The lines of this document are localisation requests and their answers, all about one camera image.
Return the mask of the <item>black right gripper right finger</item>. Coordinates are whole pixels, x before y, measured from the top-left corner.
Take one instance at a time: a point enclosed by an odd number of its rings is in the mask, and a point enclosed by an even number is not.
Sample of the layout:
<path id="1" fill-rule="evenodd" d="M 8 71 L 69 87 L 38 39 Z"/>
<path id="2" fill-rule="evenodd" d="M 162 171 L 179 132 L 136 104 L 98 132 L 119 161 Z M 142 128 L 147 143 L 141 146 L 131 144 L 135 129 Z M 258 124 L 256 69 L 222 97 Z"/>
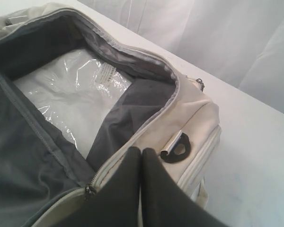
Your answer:
<path id="1" fill-rule="evenodd" d="M 156 152 L 142 152 L 144 227 L 219 227 L 220 221 L 194 203 L 169 176 Z"/>

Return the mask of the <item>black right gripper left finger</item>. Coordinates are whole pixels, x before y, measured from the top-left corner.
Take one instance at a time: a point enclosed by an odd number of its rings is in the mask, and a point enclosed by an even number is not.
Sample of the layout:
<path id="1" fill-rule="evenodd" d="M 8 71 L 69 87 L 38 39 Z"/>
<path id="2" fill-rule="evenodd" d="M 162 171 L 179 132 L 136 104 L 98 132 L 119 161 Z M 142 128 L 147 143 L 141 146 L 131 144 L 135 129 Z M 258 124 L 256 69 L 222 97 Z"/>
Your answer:
<path id="1" fill-rule="evenodd" d="M 68 216 L 65 227 L 136 227 L 140 192 L 141 152 L 130 147 L 104 187 L 78 211 Z"/>

